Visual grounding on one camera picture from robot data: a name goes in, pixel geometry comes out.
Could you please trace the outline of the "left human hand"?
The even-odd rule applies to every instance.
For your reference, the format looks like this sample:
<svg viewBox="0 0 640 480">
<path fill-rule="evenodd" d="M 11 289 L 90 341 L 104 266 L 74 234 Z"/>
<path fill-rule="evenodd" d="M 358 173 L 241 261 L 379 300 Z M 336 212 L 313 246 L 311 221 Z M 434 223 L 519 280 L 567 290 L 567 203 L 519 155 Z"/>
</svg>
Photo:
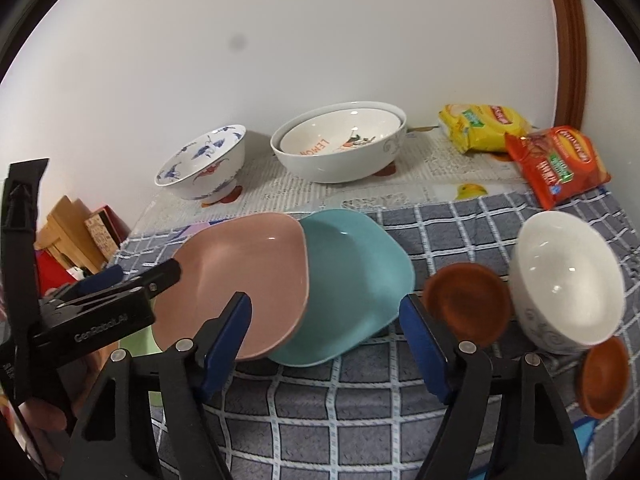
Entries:
<svg viewBox="0 0 640 480">
<path fill-rule="evenodd" d="M 24 440 L 24 451 L 42 474 L 51 479 L 60 476 L 68 439 L 64 413 L 47 402 L 30 399 L 18 408 L 9 407 L 11 422 Z"/>
</svg>

